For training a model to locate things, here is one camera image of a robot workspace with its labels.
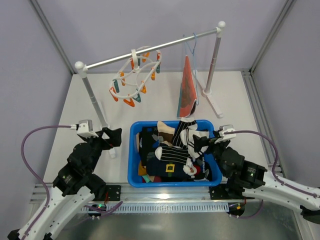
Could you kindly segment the black white pinstripe sock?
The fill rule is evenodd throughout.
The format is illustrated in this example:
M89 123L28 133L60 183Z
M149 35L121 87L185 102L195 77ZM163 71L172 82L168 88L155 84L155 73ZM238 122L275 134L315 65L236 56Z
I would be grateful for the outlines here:
M198 124L193 117L182 117L180 119L171 140L171 143L174 147L178 147L181 149L187 148L187 146L183 144L181 137L182 131L186 130L187 128L190 128L191 130L197 130Z

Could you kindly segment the white striped sock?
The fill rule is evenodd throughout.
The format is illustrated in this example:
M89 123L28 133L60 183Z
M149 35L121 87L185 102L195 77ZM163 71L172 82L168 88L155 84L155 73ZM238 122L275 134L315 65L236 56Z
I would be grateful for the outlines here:
M192 129L188 129L186 132L188 152L192 158L197 159L207 151L210 133L205 130Z
M190 129L187 127L186 129L182 130L179 134L180 140L184 146L187 146L189 143L194 143L193 135L197 135L198 137L201 137L199 134L199 131Z

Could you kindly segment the white oval clip hanger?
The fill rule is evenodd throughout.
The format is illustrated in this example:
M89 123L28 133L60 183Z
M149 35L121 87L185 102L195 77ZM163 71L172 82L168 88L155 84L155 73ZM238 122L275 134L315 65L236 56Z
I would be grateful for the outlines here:
M142 46L132 49L133 56L125 62L113 77L108 90L116 102L133 99L137 94L146 94L146 83L148 80L154 81L156 74L160 73L162 52L159 49L155 50L156 59L151 58L149 51L138 54L138 51L147 48L147 46Z

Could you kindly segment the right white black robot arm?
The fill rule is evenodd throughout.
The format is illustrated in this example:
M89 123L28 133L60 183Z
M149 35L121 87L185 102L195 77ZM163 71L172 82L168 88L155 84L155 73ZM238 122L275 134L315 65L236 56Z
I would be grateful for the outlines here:
M222 126L213 137L192 136L196 152L203 147L213 156L222 175L227 178L225 190L232 198L254 198L297 211L304 220L320 222L320 189L293 182L248 161L229 146L239 131Z

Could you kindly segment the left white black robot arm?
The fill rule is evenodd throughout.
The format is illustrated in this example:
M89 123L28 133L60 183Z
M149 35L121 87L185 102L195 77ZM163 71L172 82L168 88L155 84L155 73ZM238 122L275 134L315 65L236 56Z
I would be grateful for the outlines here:
M41 182L45 200L25 226L8 234L9 240L54 240L82 207L108 192L106 182L94 170L103 151L121 146L122 129L93 131L88 121L63 128L76 131L82 142L72 149L52 187Z

